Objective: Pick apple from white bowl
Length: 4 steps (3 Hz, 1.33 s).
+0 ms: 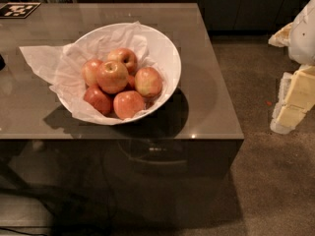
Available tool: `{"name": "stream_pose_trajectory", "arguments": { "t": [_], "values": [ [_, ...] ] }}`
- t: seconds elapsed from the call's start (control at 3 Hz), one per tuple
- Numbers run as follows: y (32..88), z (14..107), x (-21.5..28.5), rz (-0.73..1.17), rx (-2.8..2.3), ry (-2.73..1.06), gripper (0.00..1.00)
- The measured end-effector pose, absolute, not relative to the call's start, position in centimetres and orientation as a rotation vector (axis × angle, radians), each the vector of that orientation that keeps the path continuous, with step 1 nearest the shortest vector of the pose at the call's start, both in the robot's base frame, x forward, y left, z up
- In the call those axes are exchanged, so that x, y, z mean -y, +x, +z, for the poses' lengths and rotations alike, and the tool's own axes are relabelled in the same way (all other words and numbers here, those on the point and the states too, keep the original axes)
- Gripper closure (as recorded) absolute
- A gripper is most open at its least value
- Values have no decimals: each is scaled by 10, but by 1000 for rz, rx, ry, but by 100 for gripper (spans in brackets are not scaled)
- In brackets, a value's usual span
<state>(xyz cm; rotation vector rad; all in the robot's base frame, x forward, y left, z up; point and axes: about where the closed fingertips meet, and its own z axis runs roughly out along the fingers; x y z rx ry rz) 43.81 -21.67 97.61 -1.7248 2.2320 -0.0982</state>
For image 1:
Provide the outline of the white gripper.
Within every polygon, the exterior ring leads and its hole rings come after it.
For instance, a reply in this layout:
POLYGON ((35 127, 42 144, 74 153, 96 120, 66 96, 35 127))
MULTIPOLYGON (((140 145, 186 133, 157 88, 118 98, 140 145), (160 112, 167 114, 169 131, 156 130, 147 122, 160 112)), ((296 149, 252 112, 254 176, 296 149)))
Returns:
POLYGON ((315 0, 310 0, 292 23, 273 34, 268 43, 288 46, 289 57, 301 65, 284 73, 270 128, 286 135, 293 131, 315 105, 315 0))

